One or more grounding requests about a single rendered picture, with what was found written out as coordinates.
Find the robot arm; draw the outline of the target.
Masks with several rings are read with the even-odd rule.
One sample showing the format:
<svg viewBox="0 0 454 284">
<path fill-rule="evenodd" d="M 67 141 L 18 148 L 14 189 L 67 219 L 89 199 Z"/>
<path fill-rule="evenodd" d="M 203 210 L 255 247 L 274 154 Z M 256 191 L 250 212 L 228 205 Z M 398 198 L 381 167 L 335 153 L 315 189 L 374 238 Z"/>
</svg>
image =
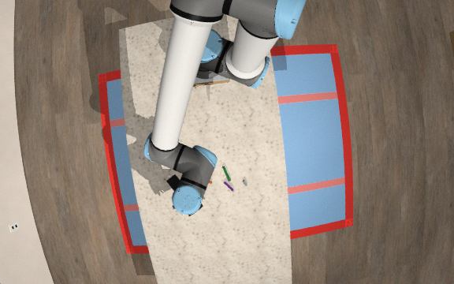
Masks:
<svg viewBox="0 0 454 284">
<path fill-rule="evenodd" d="M 199 210 L 218 161 L 213 152 L 201 146 L 190 148 L 179 143 L 195 78 L 210 79 L 220 74 L 257 88 L 269 67 L 267 54 L 279 37 L 292 38 L 305 2 L 171 0 L 169 9 L 175 17 L 153 131 L 146 140 L 143 153 L 150 161 L 182 173 L 180 179 L 174 174 L 167 180 L 175 190 L 173 206 L 181 214 L 190 215 Z M 239 19 L 234 46 L 233 42 L 221 38 L 211 29 L 224 14 Z"/>
</svg>

